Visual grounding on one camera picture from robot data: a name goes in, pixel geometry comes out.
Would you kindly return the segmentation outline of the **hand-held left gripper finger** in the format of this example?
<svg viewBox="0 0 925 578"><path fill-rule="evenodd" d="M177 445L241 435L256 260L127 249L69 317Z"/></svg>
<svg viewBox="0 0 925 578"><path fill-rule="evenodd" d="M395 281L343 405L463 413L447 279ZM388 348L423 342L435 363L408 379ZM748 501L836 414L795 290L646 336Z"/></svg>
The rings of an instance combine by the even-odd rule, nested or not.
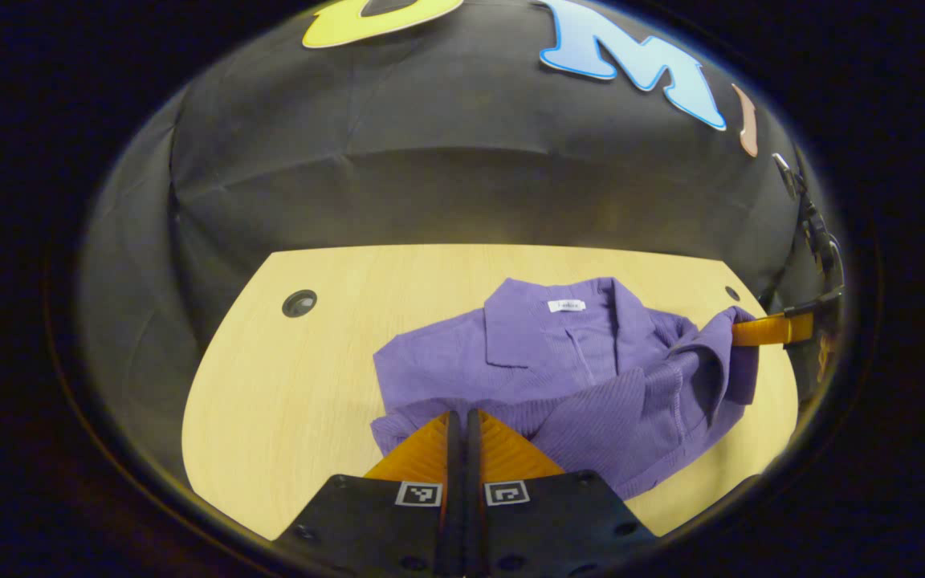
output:
<svg viewBox="0 0 925 578"><path fill-rule="evenodd" d="M311 577L462 575L460 432L450 411L367 474L332 475L276 545Z"/></svg>
<svg viewBox="0 0 925 578"><path fill-rule="evenodd" d="M565 471L498 418L467 414L468 576L620 576L657 542L596 471Z"/></svg>

